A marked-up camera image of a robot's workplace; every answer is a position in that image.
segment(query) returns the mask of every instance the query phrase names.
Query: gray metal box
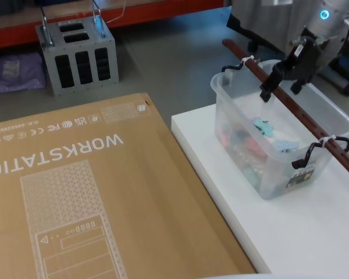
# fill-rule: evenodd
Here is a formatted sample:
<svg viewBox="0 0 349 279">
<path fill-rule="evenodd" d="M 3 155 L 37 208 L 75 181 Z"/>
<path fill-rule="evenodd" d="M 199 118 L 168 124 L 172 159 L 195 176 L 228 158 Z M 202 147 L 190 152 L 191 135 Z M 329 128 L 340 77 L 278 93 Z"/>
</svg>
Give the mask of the gray metal box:
<svg viewBox="0 0 349 279">
<path fill-rule="evenodd" d="M 115 39 L 101 14 L 47 24 L 43 13 L 36 32 L 55 95 L 119 82 Z"/>
</svg>

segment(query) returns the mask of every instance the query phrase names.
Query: cardboard box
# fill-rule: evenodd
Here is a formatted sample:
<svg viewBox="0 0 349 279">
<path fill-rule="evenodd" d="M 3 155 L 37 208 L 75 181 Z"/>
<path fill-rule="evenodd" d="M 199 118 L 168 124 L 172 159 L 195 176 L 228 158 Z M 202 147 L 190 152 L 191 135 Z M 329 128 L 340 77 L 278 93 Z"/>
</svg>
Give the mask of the cardboard box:
<svg viewBox="0 0 349 279">
<path fill-rule="evenodd" d="M 0 123 L 0 278 L 252 272 L 147 94 Z"/>
</svg>

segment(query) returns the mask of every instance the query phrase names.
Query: clear plastic container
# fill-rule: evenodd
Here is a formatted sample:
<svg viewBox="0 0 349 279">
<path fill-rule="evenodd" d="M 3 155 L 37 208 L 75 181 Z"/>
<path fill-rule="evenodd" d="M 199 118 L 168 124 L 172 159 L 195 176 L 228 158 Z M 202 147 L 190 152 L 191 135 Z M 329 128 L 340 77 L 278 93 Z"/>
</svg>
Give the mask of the clear plastic container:
<svg viewBox="0 0 349 279">
<path fill-rule="evenodd" d="M 260 67 L 269 74 L 277 62 L 265 61 Z M 280 86 L 329 135 L 349 138 L 349 116 L 314 85 L 304 86 L 295 95 L 290 89 L 292 84 L 282 81 Z M 318 140 L 273 94 L 265 103 L 259 96 L 260 85 L 247 67 L 226 70 L 211 81 L 217 93 L 216 136 L 260 196 L 270 199 L 313 182 L 331 154 L 325 148 L 315 148 L 308 166 L 295 170 L 292 161 L 304 158 L 310 144 Z M 263 135 L 256 121 L 268 123 L 273 136 Z M 277 147 L 282 141 L 291 147 L 282 151 Z"/>
</svg>

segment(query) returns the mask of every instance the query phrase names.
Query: concrete floor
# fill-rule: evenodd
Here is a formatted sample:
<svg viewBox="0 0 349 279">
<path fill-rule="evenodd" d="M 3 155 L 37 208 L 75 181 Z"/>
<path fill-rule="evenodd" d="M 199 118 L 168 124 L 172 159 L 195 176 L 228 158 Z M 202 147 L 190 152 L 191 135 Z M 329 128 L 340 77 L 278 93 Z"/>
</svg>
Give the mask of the concrete floor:
<svg viewBox="0 0 349 279">
<path fill-rule="evenodd" d="M 59 97 L 54 97 L 49 88 L 1 94 L 0 121 L 147 92 L 170 126 L 172 115 L 215 103 L 211 78 L 224 65 L 238 63 L 221 40 L 232 38 L 247 46 L 246 38 L 226 27 L 229 14 L 228 8 L 221 8 L 112 30 L 119 84 Z M 255 56 L 262 60 L 277 58 L 265 48 Z M 315 78 L 314 84 L 349 115 L 349 97 L 320 78 Z"/>
</svg>

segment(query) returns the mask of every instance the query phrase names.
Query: white table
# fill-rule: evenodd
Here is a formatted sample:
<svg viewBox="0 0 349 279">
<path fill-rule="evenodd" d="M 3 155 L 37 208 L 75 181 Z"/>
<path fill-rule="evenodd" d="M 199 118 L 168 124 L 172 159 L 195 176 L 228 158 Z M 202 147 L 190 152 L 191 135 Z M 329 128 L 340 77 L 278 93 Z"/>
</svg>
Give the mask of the white table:
<svg viewBox="0 0 349 279">
<path fill-rule="evenodd" d="M 349 278 L 349 174 L 332 160 L 309 187 L 265 201 L 214 136 L 215 105 L 172 132 L 260 273 Z"/>
</svg>

